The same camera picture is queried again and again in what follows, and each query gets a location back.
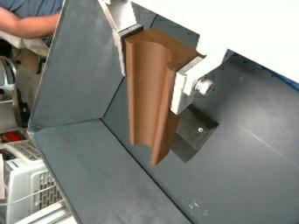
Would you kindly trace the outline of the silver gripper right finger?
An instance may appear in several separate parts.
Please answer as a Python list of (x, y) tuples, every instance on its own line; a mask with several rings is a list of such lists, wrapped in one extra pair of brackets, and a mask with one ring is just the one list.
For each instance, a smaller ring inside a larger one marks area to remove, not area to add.
[(202, 95), (209, 94), (214, 82), (206, 76), (222, 65), (233, 54), (233, 51), (226, 51), (221, 56), (197, 56), (177, 72), (171, 102), (171, 111), (177, 115), (191, 105), (197, 93)]

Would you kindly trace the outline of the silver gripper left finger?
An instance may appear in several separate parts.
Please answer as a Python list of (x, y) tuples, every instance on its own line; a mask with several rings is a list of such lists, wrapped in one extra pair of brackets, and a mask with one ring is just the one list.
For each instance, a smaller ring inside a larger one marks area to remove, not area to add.
[(126, 38), (141, 32), (143, 26), (137, 22), (131, 0), (98, 0), (98, 2), (113, 29), (113, 37), (119, 53), (121, 71), (123, 75), (127, 75)]

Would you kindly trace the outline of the person's bare forearm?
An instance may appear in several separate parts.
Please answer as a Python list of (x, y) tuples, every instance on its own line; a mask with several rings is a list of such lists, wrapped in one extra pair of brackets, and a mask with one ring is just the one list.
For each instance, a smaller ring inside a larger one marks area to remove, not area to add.
[(39, 39), (55, 33), (61, 13), (39, 17), (18, 17), (10, 10), (0, 7), (0, 32), (22, 39)]

